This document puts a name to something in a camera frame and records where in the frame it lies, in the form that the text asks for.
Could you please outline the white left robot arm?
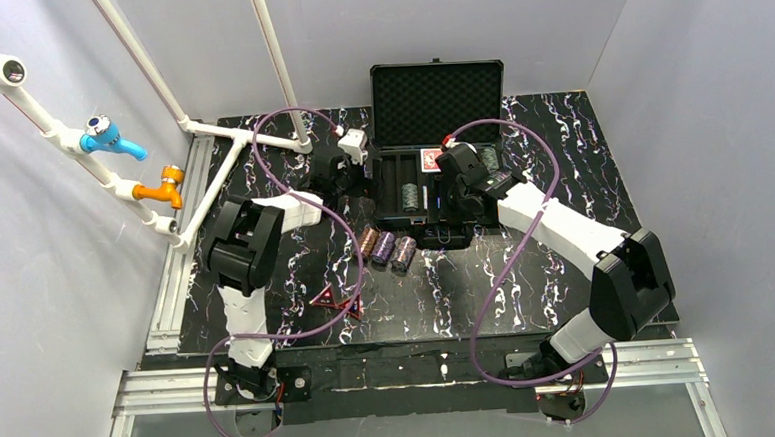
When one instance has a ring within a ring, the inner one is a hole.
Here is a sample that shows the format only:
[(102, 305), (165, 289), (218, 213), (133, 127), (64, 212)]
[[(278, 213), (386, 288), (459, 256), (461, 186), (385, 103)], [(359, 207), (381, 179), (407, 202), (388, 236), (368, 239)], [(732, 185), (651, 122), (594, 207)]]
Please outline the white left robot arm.
[(360, 154), (328, 149), (313, 157), (299, 191), (271, 198), (225, 201), (204, 240), (203, 261), (215, 276), (229, 338), (226, 364), (217, 375), (243, 397), (271, 398), (278, 381), (269, 376), (274, 341), (267, 336), (265, 289), (277, 262), (281, 237), (321, 222), (343, 196), (364, 196), (370, 182)]

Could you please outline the black poker case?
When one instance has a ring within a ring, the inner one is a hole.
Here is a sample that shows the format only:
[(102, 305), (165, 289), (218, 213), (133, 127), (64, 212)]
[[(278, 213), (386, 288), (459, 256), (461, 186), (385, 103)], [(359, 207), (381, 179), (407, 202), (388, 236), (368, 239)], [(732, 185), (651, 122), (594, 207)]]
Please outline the black poker case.
[(478, 227), (499, 225), (495, 205), (476, 217), (459, 211), (436, 164), (443, 141), (458, 136), (479, 152), (501, 151), (501, 60), (374, 65), (372, 105), (373, 218), (379, 228), (411, 235), (421, 250), (464, 250)]

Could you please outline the brown chip stack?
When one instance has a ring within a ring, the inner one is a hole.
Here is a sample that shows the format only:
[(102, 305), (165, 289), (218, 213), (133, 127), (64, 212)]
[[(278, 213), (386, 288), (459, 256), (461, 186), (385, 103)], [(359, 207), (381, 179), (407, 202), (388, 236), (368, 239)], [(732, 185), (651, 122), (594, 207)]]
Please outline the brown chip stack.
[(375, 227), (365, 227), (358, 236), (359, 252), (364, 258), (368, 258), (374, 250), (380, 236), (380, 231)]

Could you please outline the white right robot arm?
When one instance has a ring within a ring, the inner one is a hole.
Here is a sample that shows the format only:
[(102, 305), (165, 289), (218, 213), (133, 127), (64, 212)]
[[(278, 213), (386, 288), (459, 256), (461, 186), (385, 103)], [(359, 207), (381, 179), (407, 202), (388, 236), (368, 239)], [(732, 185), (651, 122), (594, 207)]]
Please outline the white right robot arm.
[(435, 160), (456, 209), (478, 214), (495, 206), (501, 225), (542, 243), (590, 282), (587, 308), (546, 338), (534, 356), (506, 370), (504, 380), (558, 374), (608, 342), (631, 340), (675, 299), (653, 232), (604, 225), (546, 196), (521, 171), (491, 171), (469, 143), (448, 142)]

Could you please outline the dark green chip stack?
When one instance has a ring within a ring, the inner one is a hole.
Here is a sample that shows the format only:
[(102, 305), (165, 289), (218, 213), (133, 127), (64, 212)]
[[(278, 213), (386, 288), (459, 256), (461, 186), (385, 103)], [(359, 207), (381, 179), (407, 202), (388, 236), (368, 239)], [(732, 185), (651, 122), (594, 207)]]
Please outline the dark green chip stack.
[(401, 187), (401, 207), (404, 212), (417, 212), (419, 210), (419, 191), (415, 183), (405, 183)]

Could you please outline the grey pink chip stack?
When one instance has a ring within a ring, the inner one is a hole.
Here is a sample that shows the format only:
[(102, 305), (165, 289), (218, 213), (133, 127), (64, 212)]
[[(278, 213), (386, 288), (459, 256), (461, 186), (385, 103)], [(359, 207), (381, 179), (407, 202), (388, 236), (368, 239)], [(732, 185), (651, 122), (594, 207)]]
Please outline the grey pink chip stack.
[(391, 270), (397, 273), (406, 273), (415, 256), (417, 242), (407, 236), (397, 240), (392, 256), (389, 260)]

